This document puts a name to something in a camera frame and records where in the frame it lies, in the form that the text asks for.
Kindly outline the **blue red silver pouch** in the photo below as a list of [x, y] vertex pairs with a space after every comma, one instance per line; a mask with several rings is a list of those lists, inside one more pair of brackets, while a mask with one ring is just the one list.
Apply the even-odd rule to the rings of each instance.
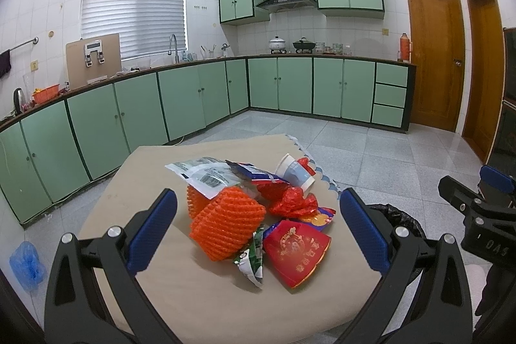
[[255, 186], [289, 184], [286, 180], [284, 180], [284, 178], [281, 178], [279, 175], [270, 173], [266, 170], [258, 169], [255, 165], [251, 163], [232, 162], [230, 160], [226, 160], [226, 164], [229, 166], [229, 168], [235, 175], [237, 175], [242, 180], [250, 182]]

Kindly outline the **orange foam fruit net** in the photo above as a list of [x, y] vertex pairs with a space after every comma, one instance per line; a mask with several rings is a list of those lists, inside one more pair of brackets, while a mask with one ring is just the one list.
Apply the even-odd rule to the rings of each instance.
[[209, 200], [192, 186], [186, 189], [190, 238], [211, 261], [229, 259], [260, 227], [266, 208], [240, 187], [225, 187]]

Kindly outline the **left wooden door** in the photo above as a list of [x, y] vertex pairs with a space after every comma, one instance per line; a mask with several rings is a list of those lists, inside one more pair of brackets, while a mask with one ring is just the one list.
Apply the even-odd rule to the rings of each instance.
[[408, 0], [411, 63], [416, 67], [410, 120], [455, 131], [463, 98], [465, 35], [460, 0]]

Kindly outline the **brown cardboard box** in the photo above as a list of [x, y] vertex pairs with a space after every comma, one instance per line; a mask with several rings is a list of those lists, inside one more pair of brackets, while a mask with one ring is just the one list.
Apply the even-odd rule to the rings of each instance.
[[65, 59], [71, 89], [111, 78], [122, 70], [120, 36], [114, 33], [68, 43]]

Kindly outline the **chrome towel rail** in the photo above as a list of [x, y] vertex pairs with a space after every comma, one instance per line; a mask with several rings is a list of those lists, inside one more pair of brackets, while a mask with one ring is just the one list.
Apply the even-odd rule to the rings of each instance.
[[11, 52], [12, 52], [12, 51], [15, 51], [15, 50], [17, 50], [17, 49], [19, 49], [19, 48], [21, 48], [21, 47], [27, 46], [27, 45], [29, 45], [29, 44], [31, 44], [31, 45], [36, 45], [36, 44], [38, 43], [38, 41], [39, 41], [39, 37], [31, 38], [30, 40], [27, 40], [27, 41], [25, 41], [25, 42], [23, 42], [23, 43], [17, 44], [16, 46], [12, 47], [12, 48], [10, 49], [10, 51], [11, 51]]

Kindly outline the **right wooden door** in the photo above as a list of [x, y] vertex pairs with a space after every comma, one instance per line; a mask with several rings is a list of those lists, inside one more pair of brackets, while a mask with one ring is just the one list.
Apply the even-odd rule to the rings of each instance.
[[505, 86], [505, 47], [498, 0], [467, 0], [471, 22], [471, 86], [463, 139], [482, 163], [498, 130]]

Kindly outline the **blue white paper cup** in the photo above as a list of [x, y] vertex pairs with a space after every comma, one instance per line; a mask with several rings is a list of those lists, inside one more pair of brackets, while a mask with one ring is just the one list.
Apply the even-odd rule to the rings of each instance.
[[299, 187], [307, 192], [315, 182], [314, 171], [307, 161], [296, 160], [292, 155], [285, 154], [275, 169], [275, 174], [287, 181], [293, 187]]

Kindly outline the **blue plastic bag on floor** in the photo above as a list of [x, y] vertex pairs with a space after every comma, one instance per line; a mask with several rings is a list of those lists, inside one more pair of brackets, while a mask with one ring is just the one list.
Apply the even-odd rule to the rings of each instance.
[[20, 286], [27, 292], [36, 291], [45, 279], [45, 266], [39, 259], [36, 247], [29, 241], [23, 241], [14, 250], [9, 263]]

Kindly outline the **red plastic bag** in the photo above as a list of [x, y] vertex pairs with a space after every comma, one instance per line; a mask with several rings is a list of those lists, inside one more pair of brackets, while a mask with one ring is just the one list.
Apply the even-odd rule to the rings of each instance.
[[[307, 157], [298, 160], [308, 164], [310, 161]], [[317, 198], [312, 193], [290, 184], [258, 185], [256, 189], [269, 202], [269, 213], [276, 217], [299, 219], [318, 209]]]

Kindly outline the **orange purple snack packet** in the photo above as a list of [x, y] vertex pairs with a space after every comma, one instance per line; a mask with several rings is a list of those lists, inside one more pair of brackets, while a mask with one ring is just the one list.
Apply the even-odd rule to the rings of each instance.
[[323, 231], [328, 226], [335, 216], [336, 211], [331, 208], [319, 207], [316, 211], [306, 217], [300, 217], [298, 221], [311, 226], [317, 231]]

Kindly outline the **black range hood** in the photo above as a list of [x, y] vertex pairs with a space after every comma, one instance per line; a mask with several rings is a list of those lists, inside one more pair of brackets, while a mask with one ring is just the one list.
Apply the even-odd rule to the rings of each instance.
[[276, 13], [282, 10], [311, 7], [317, 8], [316, 0], [266, 0], [257, 5], [258, 8]]

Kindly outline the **white grey printed bag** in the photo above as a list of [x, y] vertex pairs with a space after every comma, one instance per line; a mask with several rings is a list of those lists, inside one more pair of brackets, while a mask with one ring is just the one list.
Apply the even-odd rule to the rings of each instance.
[[214, 199], [224, 188], [241, 184], [241, 178], [232, 172], [225, 161], [213, 157], [174, 162], [165, 167], [209, 200]]

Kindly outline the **black wok pan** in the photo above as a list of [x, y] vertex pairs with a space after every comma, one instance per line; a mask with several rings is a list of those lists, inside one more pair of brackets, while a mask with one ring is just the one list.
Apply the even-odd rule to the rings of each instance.
[[302, 37], [296, 42], [294, 42], [293, 46], [295, 48], [296, 53], [298, 54], [311, 54], [314, 51], [316, 44], [314, 42], [307, 40], [305, 37]]

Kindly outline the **wooden door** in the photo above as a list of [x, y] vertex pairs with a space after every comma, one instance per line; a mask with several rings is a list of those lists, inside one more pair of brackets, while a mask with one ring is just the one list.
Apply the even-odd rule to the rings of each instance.
[[505, 86], [505, 47], [498, 0], [467, 0], [471, 22], [471, 86], [463, 139], [482, 163], [498, 130]]
[[408, 0], [411, 63], [416, 67], [410, 120], [455, 131], [463, 98], [465, 35], [460, 0]]

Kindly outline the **red gold paper envelope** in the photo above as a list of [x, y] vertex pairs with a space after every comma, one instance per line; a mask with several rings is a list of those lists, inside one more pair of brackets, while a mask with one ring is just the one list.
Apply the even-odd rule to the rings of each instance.
[[267, 228], [263, 249], [289, 288], [302, 285], [317, 270], [332, 239], [301, 222], [281, 220]]

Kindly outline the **steel electric kettle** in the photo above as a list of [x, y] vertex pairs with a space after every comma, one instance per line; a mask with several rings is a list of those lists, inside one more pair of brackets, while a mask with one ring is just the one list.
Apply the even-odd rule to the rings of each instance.
[[15, 115], [20, 115], [26, 110], [26, 99], [24, 90], [19, 87], [16, 88], [13, 92], [13, 105], [14, 105], [14, 113]]

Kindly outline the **dark hanging towel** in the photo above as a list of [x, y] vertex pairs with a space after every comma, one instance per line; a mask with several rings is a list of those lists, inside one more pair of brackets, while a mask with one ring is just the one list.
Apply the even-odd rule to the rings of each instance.
[[0, 54], [0, 78], [11, 71], [11, 51], [6, 50]]

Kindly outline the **green white snack wrapper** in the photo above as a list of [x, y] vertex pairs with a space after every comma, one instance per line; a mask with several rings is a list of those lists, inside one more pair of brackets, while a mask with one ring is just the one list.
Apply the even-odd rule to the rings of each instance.
[[264, 232], [265, 227], [261, 224], [233, 259], [239, 272], [258, 288], [263, 287]]

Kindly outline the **chrome sink faucet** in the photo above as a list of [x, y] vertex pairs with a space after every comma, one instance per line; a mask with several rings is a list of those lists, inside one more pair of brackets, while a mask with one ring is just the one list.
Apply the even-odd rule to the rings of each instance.
[[180, 59], [178, 55], [178, 40], [175, 34], [172, 34], [169, 37], [168, 55], [173, 57], [175, 64], [179, 63]]

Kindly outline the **black lined trash bin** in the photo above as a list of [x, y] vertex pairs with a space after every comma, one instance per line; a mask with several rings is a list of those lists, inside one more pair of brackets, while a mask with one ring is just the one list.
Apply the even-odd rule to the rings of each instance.
[[392, 204], [369, 204], [368, 207], [373, 211], [380, 212], [393, 227], [402, 226], [407, 228], [415, 237], [426, 238], [423, 227], [420, 223], [407, 212], [402, 211]]

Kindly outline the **white window blind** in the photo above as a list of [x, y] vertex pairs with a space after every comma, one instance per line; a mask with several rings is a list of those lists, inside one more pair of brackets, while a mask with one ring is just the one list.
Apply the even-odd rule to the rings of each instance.
[[83, 38], [118, 33], [121, 58], [168, 53], [175, 34], [178, 51], [187, 48], [185, 0], [81, 0]]

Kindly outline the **orange plastic basket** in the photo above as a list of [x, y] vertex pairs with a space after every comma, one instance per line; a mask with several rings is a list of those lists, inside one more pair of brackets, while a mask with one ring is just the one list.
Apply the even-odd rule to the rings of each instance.
[[59, 96], [59, 84], [50, 85], [46, 88], [36, 88], [32, 93], [35, 104], [41, 105]]

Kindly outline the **orange thermos flask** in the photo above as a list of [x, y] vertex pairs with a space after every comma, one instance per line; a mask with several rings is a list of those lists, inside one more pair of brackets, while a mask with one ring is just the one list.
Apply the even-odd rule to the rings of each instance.
[[403, 32], [400, 37], [400, 60], [409, 61], [411, 53], [411, 42], [408, 35]]

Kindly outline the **green lower kitchen cabinets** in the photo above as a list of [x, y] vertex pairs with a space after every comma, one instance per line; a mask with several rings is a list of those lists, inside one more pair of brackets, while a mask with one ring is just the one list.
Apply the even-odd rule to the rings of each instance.
[[184, 139], [249, 109], [408, 130], [416, 68], [383, 59], [268, 55], [128, 73], [1, 126], [1, 191], [30, 223], [113, 173], [141, 146]]

